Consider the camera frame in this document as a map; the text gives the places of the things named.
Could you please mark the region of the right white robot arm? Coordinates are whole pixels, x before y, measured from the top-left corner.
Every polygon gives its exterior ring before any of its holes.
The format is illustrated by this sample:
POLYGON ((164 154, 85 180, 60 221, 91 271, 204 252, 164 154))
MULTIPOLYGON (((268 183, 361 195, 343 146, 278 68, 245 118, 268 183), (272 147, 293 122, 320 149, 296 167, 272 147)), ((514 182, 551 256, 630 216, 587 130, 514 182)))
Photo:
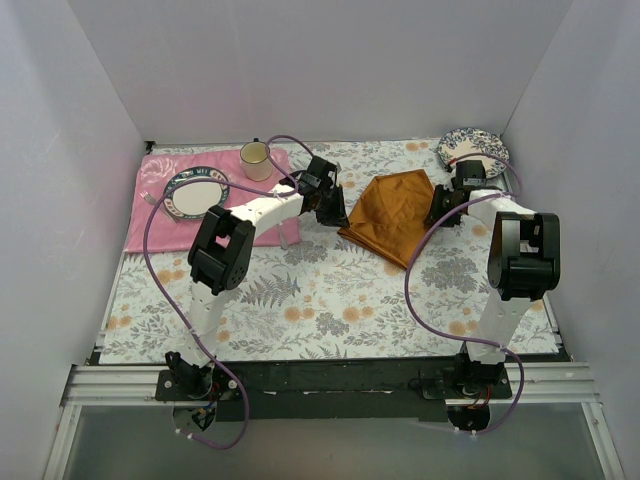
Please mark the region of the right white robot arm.
POLYGON ((491 287, 475 333, 465 340, 451 363, 427 375, 427 398, 471 398, 493 387, 509 394, 504 351, 531 305, 555 289, 561 276, 560 219, 520 206, 512 193, 487 184, 483 160, 492 155, 465 154, 447 169, 451 185, 439 185, 425 224, 453 227, 464 214, 492 231, 487 260, 491 287))

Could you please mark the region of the brown satin napkin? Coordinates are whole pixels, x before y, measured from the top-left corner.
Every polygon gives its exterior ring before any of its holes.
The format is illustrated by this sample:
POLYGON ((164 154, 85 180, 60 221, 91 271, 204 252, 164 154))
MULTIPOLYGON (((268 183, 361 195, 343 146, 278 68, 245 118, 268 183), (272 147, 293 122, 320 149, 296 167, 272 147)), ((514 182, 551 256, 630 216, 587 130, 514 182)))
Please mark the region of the brown satin napkin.
POLYGON ((405 269, 427 232, 433 197, 434 187, 422 169, 376 176, 353 207, 350 225, 338 234, 405 269))

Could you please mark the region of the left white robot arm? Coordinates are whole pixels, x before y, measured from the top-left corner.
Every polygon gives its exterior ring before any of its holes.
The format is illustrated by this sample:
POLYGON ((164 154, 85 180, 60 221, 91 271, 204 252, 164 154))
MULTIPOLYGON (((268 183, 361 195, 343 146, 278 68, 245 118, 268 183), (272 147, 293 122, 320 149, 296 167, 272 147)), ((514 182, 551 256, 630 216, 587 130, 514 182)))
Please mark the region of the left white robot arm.
POLYGON ((339 172, 339 165, 314 156, 306 169, 256 199, 206 212, 188 254, 192 284, 185 341, 165 355, 174 383, 188 398, 200 400, 212 390, 212 352, 204 341, 216 334, 230 292, 248 273, 254 240, 307 212, 324 226, 349 225, 339 172))

